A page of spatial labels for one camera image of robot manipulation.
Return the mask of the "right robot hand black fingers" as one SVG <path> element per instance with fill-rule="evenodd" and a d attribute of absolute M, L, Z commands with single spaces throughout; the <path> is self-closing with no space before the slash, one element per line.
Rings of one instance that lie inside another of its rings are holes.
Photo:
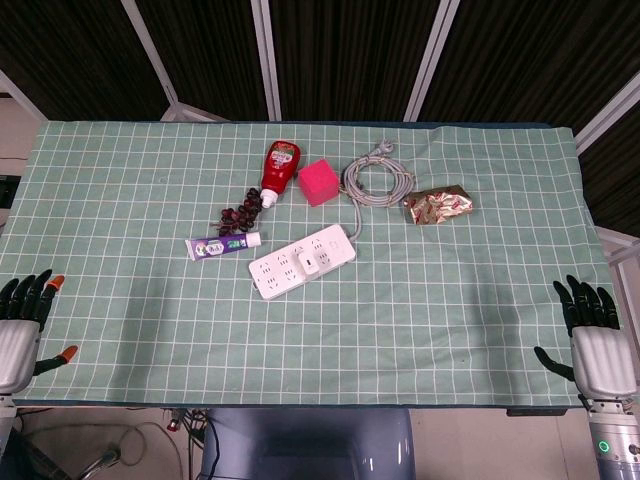
<path fill-rule="evenodd" d="M 559 363 L 540 346 L 539 362 L 550 372 L 573 382 L 594 401 L 622 401 L 638 391 L 630 346 L 622 331 L 615 302 L 607 290 L 568 275 L 553 282 L 571 347 L 572 364 Z"/>

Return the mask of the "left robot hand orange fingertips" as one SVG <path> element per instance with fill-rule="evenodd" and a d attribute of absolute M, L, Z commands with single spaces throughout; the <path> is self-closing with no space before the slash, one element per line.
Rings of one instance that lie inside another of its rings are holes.
<path fill-rule="evenodd" d="M 1 289 L 1 395 L 24 390 L 33 377 L 71 362 L 78 351 L 71 345 L 48 359 L 38 360 L 41 334 L 53 300 L 65 277 L 51 279 L 52 270 L 22 280 L 14 278 Z"/>

